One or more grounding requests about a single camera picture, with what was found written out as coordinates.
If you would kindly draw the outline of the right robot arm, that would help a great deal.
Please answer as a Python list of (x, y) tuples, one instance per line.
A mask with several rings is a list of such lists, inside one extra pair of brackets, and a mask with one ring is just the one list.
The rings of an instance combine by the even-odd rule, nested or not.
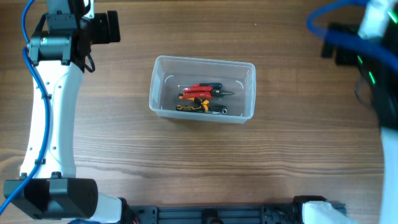
[[(359, 26), (314, 25), (318, 17), (349, 5), (366, 8)], [(361, 78), (369, 85), (384, 156), (379, 221), (397, 223), (397, 1), (336, 1), (311, 12), (306, 24), (313, 35), (324, 41), (324, 58), (336, 50), (336, 63), (342, 64), (347, 55), (348, 64), (357, 65)]]

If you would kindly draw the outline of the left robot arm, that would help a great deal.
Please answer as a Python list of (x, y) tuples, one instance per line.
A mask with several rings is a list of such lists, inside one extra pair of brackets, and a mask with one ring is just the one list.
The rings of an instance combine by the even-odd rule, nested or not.
[(79, 179), (73, 155), (75, 107), (85, 72), (94, 72), (91, 46), (119, 42), (116, 11), (97, 13), (93, 1), (48, 1), (22, 55), (34, 81), (29, 143), (19, 178), (4, 183), (5, 201), (35, 220), (130, 223), (123, 198), (101, 194)]

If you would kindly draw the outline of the orange black needle-nose pliers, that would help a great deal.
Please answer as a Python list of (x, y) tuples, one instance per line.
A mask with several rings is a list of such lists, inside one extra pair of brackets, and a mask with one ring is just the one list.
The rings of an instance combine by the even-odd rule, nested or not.
[(176, 106), (176, 110), (177, 111), (184, 111), (184, 112), (191, 112), (191, 113), (205, 113), (208, 110), (227, 109), (227, 107), (224, 106), (224, 105), (219, 105), (219, 104), (212, 104), (211, 105), (208, 100), (204, 100), (204, 99), (201, 99), (201, 98), (189, 98), (189, 100), (194, 102), (193, 106), (177, 105)]

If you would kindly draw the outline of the silver socket wrench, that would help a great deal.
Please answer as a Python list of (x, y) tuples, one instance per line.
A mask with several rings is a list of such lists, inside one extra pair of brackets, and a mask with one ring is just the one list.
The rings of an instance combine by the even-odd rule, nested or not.
[(227, 109), (222, 109), (222, 110), (208, 110), (205, 113), (207, 114), (228, 114)]

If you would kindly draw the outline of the red black screwdriver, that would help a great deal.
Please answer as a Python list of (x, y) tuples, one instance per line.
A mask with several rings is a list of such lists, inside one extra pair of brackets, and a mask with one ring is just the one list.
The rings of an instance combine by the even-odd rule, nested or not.
[(199, 86), (208, 86), (212, 87), (213, 89), (221, 89), (223, 85), (221, 83), (197, 83), (197, 84), (192, 84), (192, 85), (178, 85), (178, 87), (199, 87)]

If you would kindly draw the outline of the red handled cutting pliers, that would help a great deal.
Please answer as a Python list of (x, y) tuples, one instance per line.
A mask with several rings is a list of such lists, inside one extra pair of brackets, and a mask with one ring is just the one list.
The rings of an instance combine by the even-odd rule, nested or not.
[(210, 99), (213, 97), (224, 97), (234, 95), (235, 92), (222, 89), (216, 89), (211, 86), (192, 86), (183, 89), (182, 93), (178, 94), (181, 99), (189, 98), (203, 98)]

